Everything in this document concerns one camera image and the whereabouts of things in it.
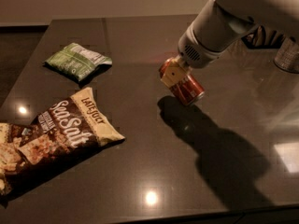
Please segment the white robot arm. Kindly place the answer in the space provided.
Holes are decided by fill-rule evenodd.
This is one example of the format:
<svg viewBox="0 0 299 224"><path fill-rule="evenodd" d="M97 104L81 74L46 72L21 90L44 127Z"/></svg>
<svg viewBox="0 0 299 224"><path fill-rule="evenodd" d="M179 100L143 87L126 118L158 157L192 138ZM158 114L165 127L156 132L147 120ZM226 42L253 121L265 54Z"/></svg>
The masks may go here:
<svg viewBox="0 0 299 224"><path fill-rule="evenodd" d="M178 84L260 25L298 39L299 0L208 0L179 39L178 56L161 67L161 81L168 88Z"/></svg>

